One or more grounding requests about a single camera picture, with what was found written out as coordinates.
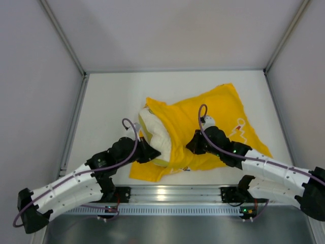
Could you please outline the white pillow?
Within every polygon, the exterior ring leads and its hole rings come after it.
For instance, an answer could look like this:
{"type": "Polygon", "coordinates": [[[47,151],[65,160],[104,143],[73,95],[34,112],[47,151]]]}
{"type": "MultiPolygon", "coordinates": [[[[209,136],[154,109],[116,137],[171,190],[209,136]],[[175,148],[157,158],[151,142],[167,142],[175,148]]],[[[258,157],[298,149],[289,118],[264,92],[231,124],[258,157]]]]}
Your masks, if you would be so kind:
{"type": "Polygon", "coordinates": [[[138,118],[145,139],[151,147],[161,153],[152,162],[161,167],[168,167],[170,164],[172,143],[167,129],[162,121],[147,106],[140,110],[138,118]]]}

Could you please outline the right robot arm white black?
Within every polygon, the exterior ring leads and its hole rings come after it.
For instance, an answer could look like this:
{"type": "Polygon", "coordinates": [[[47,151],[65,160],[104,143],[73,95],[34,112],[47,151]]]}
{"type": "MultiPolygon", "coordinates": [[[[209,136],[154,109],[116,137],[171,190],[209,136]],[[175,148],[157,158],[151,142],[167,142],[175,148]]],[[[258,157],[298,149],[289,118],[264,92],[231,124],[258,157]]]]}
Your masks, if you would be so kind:
{"type": "Polygon", "coordinates": [[[196,130],[186,145],[195,155],[215,155],[229,167],[252,172],[238,184],[241,194],[290,204],[324,221],[324,169],[302,169],[275,161],[247,144],[231,141],[216,126],[196,130]]]}

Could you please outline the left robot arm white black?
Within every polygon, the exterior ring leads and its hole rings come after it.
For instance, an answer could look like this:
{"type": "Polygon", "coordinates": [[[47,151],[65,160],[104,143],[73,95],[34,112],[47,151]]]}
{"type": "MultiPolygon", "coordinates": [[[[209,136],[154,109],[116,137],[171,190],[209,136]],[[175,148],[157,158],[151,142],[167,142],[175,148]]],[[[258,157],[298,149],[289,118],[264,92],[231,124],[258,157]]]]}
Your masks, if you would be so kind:
{"type": "Polygon", "coordinates": [[[160,155],[143,137],[120,138],[64,177],[36,190],[21,190],[17,201],[21,226],[26,234],[32,234],[75,207],[110,201],[116,191],[111,177],[120,167],[147,163],[160,155]]]}

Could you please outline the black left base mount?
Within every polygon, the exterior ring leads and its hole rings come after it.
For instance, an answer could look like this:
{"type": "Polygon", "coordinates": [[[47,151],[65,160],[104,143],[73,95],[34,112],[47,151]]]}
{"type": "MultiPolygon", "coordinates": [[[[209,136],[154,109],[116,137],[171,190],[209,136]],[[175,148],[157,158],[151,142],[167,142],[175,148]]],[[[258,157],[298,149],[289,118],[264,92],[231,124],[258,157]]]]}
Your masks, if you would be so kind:
{"type": "Polygon", "coordinates": [[[116,187],[110,199],[112,203],[129,203],[131,197],[131,187],[116,187]]]}

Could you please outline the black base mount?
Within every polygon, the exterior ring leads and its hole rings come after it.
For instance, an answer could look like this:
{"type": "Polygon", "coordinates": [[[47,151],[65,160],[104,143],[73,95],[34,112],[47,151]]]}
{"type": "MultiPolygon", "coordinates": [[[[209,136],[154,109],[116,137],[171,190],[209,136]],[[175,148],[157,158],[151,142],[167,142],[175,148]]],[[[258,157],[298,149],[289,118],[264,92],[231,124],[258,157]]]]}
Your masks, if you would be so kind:
{"type": "Polygon", "coordinates": [[[230,206],[241,206],[244,203],[255,203],[255,199],[245,190],[238,187],[221,187],[221,199],[230,206]]]}
{"type": "Polygon", "coordinates": [[[116,187],[110,199],[112,203],[129,203],[131,197],[131,187],[116,187]]]}

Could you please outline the aluminium front rail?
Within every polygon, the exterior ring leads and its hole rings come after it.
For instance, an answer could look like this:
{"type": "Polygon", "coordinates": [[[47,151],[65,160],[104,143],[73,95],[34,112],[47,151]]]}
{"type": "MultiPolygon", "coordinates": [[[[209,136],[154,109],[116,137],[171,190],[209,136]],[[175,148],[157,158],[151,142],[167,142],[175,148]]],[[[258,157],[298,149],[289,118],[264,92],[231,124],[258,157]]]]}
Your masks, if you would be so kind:
{"type": "MultiPolygon", "coordinates": [[[[282,186],[270,181],[253,180],[248,184],[238,184],[235,186],[116,186],[131,187],[131,197],[129,203],[135,202],[158,202],[158,203],[214,203],[222,202],[221,187],[238,187],[247,191],[258,202],[266,202],[267,199],[287,205],[299,205],[299,200],[303,198],[307,185],[298,187],[282,186]]],[[[103,196],[98,203],[108,203],[115,190],[108,196],[103,196]]]]}

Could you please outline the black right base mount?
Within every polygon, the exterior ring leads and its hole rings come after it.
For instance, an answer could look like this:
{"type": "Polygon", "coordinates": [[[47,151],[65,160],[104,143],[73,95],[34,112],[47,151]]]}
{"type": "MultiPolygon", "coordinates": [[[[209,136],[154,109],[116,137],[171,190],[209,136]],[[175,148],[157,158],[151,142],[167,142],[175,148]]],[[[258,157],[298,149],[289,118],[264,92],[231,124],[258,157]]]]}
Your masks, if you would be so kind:
{"type": "Polygon", "coordinates": [[[230,206],[241,206],[244,203],[255,203],[255,199],[245,190],[238,187],[221,187],[221,199],[230,206]]]}

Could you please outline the left aluminium frame post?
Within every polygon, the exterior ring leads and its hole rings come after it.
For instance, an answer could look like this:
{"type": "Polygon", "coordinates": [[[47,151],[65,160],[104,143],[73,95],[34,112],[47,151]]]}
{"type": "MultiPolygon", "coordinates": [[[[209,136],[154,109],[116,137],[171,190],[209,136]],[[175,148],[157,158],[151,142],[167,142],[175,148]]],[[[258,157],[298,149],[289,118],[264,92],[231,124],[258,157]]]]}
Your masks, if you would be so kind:
{"type": "Polygon", "coordinates": [[[51,25],[53,26],[56,34],[58,35],[60,41],[62,42],[64,48],[66,49],[68,55],[72,59],[74,65],[76,66],[79,73],[82,75],[82,77],[85,77],[87,75],[87,72],[84,70],[81,62],[79,61],[79,58],[77,57],[70,41],[68,40],[61,24],[59,23],[57,17],[55,16],[55,13],[53,12],[51,6],[49,5],[48,1],[46,0],[37,0],[37,2],[40,4],[41,8],[45,12],[47,18],[49,19],[51,25]]]}

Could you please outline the aluminium frame post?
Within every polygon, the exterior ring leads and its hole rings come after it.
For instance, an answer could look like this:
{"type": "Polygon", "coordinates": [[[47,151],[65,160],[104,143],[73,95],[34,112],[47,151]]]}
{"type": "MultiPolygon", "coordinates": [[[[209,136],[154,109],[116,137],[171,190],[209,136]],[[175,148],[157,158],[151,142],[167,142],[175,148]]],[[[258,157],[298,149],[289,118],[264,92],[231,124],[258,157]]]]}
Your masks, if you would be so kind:
{"type": "Polygon", "coordinates": [[[82,77],[85,77],[87,75],[87,72],[84,70],[81,62],[79,61],[79,58],[77,57],[70,41],[68,40],[61,24],[59,23],[57,17],[55,16],[55,13],[53,12],[51,6],[49,5],[48,1],[46,0],[37,0],[37,2],[40,4],[41,8],[45,12],[47,18],[49,19],[51,25],[53,26],[56,34],[58,35],[60,41],[62,42],[64,48],[66,49],[68,55],[72,59],[74,65],[76,66],[79,73],[82,75],[82,77]]]}
{"type": "Polygon", "coordinates": [[[287,42],[291,38],[292,34],[294,33],[295,29],[299,25],[301,19],[303,18],[304,14],[308,10],[310,4],[312,3],[312,0],[303,0],[301,1],[299,7],[295,11],[295,14],[290,19],[287,27],[285,28],[283,35],[279,39],[274,51],[272,52],[266,66],[263,69],[263,73],[265,76],[268,75],[270,72],[272,66],[274,65],[275,61],[277,60],[278,56],[286,46],[287,42]]]}

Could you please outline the right aluminium frame post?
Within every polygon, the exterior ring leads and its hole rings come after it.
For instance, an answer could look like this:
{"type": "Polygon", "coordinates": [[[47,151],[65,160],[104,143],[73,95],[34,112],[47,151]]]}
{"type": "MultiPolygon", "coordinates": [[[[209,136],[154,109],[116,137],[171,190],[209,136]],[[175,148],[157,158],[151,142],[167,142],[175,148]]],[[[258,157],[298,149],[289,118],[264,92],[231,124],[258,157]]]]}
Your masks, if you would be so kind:
{"type": "Polygon", "coordinates": [[[286,46],[287,42],[291,38],[292,34],[294,33],[295,29],[299,25],[301,19],[303,18],[304,14],[308,10],[310,4],[312,3],[312,0],[303,0],[301,1],[299,7],[295,11],[295,14],[290,19],[287,27],[285,28],[283,35],[279,39],[274,51],[272,52],[266,66],[263,69],[263,73],[265,76],[268,75],[270,72],[272,66],[274,65],[275,61],[277,60],[278,56],[286,46]]]}

